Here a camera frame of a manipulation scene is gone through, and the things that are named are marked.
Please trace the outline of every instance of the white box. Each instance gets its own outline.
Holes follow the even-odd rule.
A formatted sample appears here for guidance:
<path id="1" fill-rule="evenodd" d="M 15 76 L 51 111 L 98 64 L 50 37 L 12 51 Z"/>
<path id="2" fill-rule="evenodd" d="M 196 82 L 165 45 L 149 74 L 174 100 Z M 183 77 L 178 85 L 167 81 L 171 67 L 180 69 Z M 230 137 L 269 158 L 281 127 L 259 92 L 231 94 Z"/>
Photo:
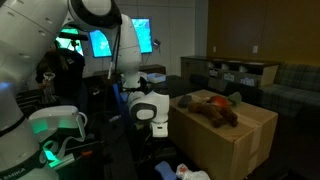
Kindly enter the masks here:
<path id="1" fill-rule="evenodd" d="M 159 83 L 166 80 L 166 75 L 159 73 L 151 73 L 147 75 L 148 82 Z"/>

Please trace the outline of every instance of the computer screen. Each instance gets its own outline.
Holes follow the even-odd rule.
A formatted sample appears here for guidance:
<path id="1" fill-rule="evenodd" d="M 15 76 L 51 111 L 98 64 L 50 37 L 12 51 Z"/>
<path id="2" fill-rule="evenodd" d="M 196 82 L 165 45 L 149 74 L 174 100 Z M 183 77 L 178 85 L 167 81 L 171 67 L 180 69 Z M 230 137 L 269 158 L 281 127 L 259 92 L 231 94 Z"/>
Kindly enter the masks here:
<path id="1" fill-rule="evenodd" d="M 70 33 L 70 34 L 79 34 L 78 30 L 74 28 L 64 28 L 61 30 L 61 32 Z M 60 43 L 61 48 L 68 48 L 72 51 L 74 50 L 73 46 L 71 45 L 71 39 L 57 37 L 56 40 Z M 76 51 L 83 56 L 80 40 L 76 40 L 76 43 L 78 44 L 78 46 L 76 46 Z"/>
<path id="2" fill-rule="evenodd" d="M 101 58 L 111 56 L 108 39 L 100 30 L 90 32 L 90 42 L 93 57 Z"/>
<path id="3" fill-rule="evenodd" d="M 150 19 L 133 18 L 132 23 L 137 32 L 141 53 L 151 53 L 152 38 L 151 38 Z"/>

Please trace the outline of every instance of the gray sofa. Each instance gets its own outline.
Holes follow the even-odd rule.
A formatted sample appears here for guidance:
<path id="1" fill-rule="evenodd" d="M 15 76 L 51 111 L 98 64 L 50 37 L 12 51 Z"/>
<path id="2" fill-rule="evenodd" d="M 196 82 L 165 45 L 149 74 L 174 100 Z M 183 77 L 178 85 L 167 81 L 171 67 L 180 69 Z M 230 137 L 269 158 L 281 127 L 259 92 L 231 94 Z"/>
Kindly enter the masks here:
<path id="1" fill-rule="evenodd" d="M 262 107 L 295 117 L 304 106 L 320 107 L 320 66 L 281 64 L 274 84 L 261 89 Z"/>

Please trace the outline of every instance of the person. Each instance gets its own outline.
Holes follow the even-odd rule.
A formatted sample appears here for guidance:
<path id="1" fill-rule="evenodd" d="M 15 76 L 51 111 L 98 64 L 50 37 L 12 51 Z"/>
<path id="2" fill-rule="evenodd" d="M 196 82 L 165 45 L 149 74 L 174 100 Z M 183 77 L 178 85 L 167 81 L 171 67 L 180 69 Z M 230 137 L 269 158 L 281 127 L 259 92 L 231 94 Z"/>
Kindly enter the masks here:
<path id="1" fill-rule="evenodd" d="M 55 41 L 55 47 L 49 48 L 38 64 L 35 79 L 39 88 L 45 89 L 50 82 L 44 78 L 44 73 L 54 73 L 52 81 L 60 104 L 73 105 L 80 112 L 87 113 L 88 93 L 82 81 L 84 66 L 85 59 L 81 54 L 60 48 L 59 43 Z"/>

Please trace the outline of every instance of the brown plush toy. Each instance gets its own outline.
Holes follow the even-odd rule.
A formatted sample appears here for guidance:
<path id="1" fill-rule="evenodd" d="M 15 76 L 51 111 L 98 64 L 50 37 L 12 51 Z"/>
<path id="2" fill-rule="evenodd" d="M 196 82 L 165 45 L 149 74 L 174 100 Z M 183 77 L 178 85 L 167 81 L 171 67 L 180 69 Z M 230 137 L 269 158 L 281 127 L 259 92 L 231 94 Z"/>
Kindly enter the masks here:
<path id="1" fill-rule="evenodd" d="M 224 124 L 230 124 L 232 127 L 238 125 L 238 116 L 232 112 L 229 107 L 220 107 L 212 103 L 190 102 L 188 110 L 192 113 L 201 113 L 205 115 L 215 128 L 219 128 Z"/>

